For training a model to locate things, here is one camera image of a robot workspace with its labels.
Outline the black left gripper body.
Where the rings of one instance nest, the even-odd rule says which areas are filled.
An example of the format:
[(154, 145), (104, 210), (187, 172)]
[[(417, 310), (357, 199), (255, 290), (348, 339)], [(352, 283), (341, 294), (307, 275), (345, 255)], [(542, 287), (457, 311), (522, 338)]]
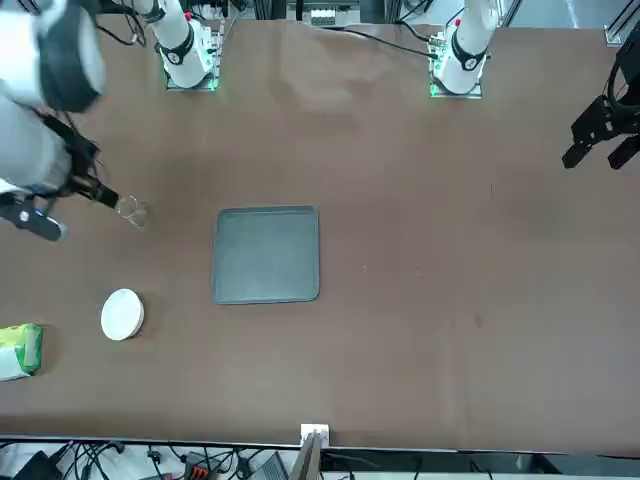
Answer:
[[(617, 75), (621, 73), (626, 93), (618, 98), (615, 93)], [(616, 54), (606, 87), (608, 107), (607, 126), (621, 131), (639, 116), (639, 36), (629, 35)]]

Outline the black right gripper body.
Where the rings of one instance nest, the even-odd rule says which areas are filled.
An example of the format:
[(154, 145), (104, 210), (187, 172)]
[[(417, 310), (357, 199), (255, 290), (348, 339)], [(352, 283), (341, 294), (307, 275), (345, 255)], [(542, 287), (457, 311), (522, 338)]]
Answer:
[(95, 174), (90, 171), (71, 173), (62, 187), (49, 193), (49, 198), (66, 198), (80, 195), (86, 199), (95, 200), (99, 190), (100, 180)]

